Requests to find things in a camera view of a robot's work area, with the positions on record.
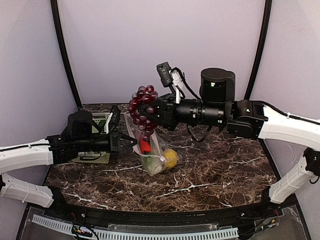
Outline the dark red grapes bunch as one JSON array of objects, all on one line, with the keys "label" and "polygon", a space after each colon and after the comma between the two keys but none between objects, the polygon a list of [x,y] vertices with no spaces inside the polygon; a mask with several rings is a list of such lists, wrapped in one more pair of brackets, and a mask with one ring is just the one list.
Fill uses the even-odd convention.
[{"label": "dark red grapes bunch", "polygon": [[137,91],[131,95],[128,111],[133,123],[140,131],[140,138],[147,142],[155,133],[157,124],[149,119],[147,115],[155,115],[157,109],[155,106],[149,106],[152,102],[158,99],[158,92],[155,91],[153,85],[138,87]]}]

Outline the green leafy vegetable toy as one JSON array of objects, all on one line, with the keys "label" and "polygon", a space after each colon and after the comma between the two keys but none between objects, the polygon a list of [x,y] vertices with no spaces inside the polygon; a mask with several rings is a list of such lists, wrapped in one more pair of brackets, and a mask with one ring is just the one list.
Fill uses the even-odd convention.
[{"label": "green leafy vegetable toy", "polygon": [[164,170],[163,162],[158,156],[143,155],[140,157],[140,162],[150,176],[157,175]]}]

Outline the clear zip top bag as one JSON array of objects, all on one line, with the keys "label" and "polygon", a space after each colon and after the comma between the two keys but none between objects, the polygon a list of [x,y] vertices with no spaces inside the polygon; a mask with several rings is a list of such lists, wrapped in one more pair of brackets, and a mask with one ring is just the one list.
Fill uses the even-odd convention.
[{"label": "clear zip top bag", "polygon": [[137,140],[133,150],[139,155],[143,168],[150,176],[170,170],[182,162],[182,156],[170,148],[155,131],[145,140],[143,132],[134,124],[131,116],[126,113],[124,118],[129,136]]}]

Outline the yellow lemon toy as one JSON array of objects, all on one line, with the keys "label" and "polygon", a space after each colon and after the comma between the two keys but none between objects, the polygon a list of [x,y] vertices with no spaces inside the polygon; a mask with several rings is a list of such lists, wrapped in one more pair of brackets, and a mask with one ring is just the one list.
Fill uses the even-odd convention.
[{"label": "yellow lemon toy", "polygon": [[177,165],[178,160],[179,160],[179,156],[178,156],[177,152],[174,151],[173,149],[166,149],[163,152],[163,156],[166,159],[166,162],[164,163],[165,167],[171,169]]}]

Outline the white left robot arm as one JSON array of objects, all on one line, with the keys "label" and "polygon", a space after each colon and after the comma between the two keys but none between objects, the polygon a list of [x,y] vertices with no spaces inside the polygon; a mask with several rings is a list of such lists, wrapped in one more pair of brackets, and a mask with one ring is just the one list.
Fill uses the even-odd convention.
[{"label": "white left robot arm", "polygon": [[53,208],[66,203],[60,189],[22,181],[8,173],[34,166],[67,163],[79,153],[121,153],[137,144],[135,138],[116,130],[121,113],[115,107],[104,126],[99,126],[89,111],[78,110],[68,116],[61,134],[51,135],[35,142],[1,147],[0,196]]}]

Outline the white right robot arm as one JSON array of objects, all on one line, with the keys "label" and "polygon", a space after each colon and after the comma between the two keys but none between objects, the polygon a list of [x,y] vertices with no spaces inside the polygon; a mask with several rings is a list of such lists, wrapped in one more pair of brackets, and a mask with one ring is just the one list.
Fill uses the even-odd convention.
[{"label": "white right robot arm", "polygon": [[218,127],[237,137],[280,140],[305,147],[298,163],[279,181],[267,187],[262,200],[279,205],[305,183],[320,177],[320,122],[286,113],[263,101],[235,100],[235,74],[221,68],[200,73],[200,99],[176,100],[166,94],[138,111],[155,124],[173,131],[179,123]]}]

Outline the green bell pepper toy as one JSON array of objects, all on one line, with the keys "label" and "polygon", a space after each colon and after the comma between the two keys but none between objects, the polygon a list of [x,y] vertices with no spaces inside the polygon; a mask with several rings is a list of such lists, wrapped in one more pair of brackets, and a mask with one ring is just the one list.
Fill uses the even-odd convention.
[{"label": "green bell pepper toy", "polygon": [[105,126],[105,124],[106,124],[106,120],[105,120],[105,119],[100,120],[97,124],[98,124],[98,126],[99,126],[99,127],[101,127],[101,128],[102,128],[102,127],[104,127],[104,126]]}]

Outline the black front table rail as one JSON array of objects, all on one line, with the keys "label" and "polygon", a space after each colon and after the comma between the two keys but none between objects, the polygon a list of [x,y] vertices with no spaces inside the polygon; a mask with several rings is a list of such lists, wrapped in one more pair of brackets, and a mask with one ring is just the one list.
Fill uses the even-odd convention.
[{"label": "black front table rail", "polygon": [[72,220],[89,227],[106,227],[109,224],[176,227],[217,223],[220,227],[232,226],[248,230],[254,226],[255,221],[284,216],[286,208],[293,208],[298,218],[302,218],[301,208],[294,194],[289,196],[280,206],[275,206],[274,208],[259,202],[205,211],[134,212],[68,204],[59,190],[56,189],[54,192],[58,193],[58,199],[54,201],[51,207],[45,208],[44,213],[52,217]]}]

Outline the black left frame post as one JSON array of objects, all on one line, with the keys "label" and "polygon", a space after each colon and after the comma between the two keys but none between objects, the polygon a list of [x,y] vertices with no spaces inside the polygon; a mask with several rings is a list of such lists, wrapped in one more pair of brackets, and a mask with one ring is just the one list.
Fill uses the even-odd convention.
[{"label": "black left frame post", "polygon": [[76,81],[75,81],[75,78],[73,75],[71,63],[70,63],[69,56],[68,56],[67,46],[66,46],[65,38],[64,38],[64,34],[63,34],[62,21],[60,18],[58,1],[51,0],[50,6],[51,6],[51,13],[52,13],[55,34],[56,34],[56,38],[57,38],[57,43],[58,43],[62,63],[64,66],[65,74],[67,77],[68,85],[70,87],[75,105],[76,105],[77,109],[80,109],[82,107],[82,101],[81,101],[80,94],[79,94],[77,86],[76,86]]}]

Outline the black frame post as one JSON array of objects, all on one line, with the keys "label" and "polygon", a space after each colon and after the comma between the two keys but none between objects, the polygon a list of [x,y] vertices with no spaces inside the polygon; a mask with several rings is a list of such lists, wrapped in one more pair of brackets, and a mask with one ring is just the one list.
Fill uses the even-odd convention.
[{"label": "black frame post", "polygon": [[67,46],[66,46],[65,38],[64,38],[64,34],[63,34],[62,21],[60,18],[58,1],[51,0],[50,6],[51,6],[51,13],[52,13],[55,34],[56,34],[56,38],[57,38],[57,43],[58,43],[62,63],[64,66],[65,74],[67,77],[68,85],[70,87],[75,105],[76,105],[77,109],[80,109],[82,107],[82,101],[81,101],[80,94],[79,94],[77,86],[76,86],[76,81],[75,81],[75,78],[73,75],[71,63],[70,63],[69,56],[68,56]]},{"label": "black frame post", "polygon": [[265,0],[264,1],[264,9],[263,9],[263,16],[261,21],[261,28],[259,33],[259,39],[257,42],[256,53],[254,57],[254,61],[252,64],[252,69],[250,73],[250,77],[247,83],[247,87],[244,94],[244,99],[249,100],[251,98],[255,82],[257,79],[258,71],[260,68],[261,59],[264,52],[265,42],[267,39],[270,16],[272,11],[272,0]]}]

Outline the black right frame post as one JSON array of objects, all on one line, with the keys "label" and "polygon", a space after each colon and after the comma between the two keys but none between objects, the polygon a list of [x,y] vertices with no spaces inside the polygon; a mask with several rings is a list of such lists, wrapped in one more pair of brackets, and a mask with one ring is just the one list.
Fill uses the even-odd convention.
[{"label": "black right frame post", "polygon": [[250,73],[250,77],[247,83],[247,87],[244,94],[244,99],[249,100],[251,98],[255,82],[257,79],[258,71],[260,68],[261,59],[264,52],[265,42],[267,39],[270,16],[272,11],[272,0],[265,0],[264,1],[264,9],[263,9],[263,16],[261,21],[261,28],[259,33],[259,39],[257,42],[256,53],[254,57],[254,61],[252,64],[252,69]]}]

